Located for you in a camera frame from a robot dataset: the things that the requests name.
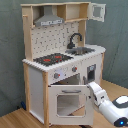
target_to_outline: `knob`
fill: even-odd
[[[76,70],[77,70],[77,67],[73,67],[73,68],[72,68],[72,71],[73,71],[73,72],[76,72]]]
[[[59,76],[60,76],[60,74],[58,74],[58,73],[55,73],[55,74],[54,74],[54,78],[55,78],[55,79],[58,79]]]

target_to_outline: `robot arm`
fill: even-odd
[[[88,84],[88,87],[91,93],[93,108],[114,126],[126,126],[128,122],[128,96],[121,96],[112,103],[106,91],[98,84],[91,82]]]

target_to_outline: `countertop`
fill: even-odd
[[[32,61],[29,61],[27,59],[24,59],[23,62],[28,64],[28,65],[31,65],[35,68],[38,68],[39,70],[41,71],[45,71],[45,72],[48,72],[52,69],[55,69],[55,68],[58,68],[58,67],[61,67],[61,66],[64,66],[64,65],[67,65],[67,64],[70,64],[70,63],[75,63],[77,61],[81,61],[82,59],[88,59],[90,57],[93,57],[93,56],[96,56],[96,55],[99,55],[101,53],[104,53],[105,52],[105,48],[101,47],[101,46],[97,46],[97,45],[88,45],[86,44],[85,47],[87,48],[91,48],[91,49],[94,49],[95,52],[90,52],[88,54],[85,54],[85,55],[82,55],[82,56],[75,56],[75,55],[71,55],[71,54],[67,54],[65,53],[65,51],[59,51],[61,54],[64,54],[64,55],[67,55],[67,56],[71,56],[73,57],[74,59],[70,59],[70,60],[67,60],[65,62],[62,62],[62,63],[58,63],[58,64],[54,64],[52,66],[49,66],[49,67],[46,67],[46,66],[43,66],[41,64],[38,64],[36,62],[32,62]]]

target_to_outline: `oven window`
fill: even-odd
[[[85,95],[58,95],[57,116],[85,116]]]

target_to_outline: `oven door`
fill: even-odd
[[[86,85],[51,85],[49,87],[49,123],[92,125],[93,107],[89,88]]]

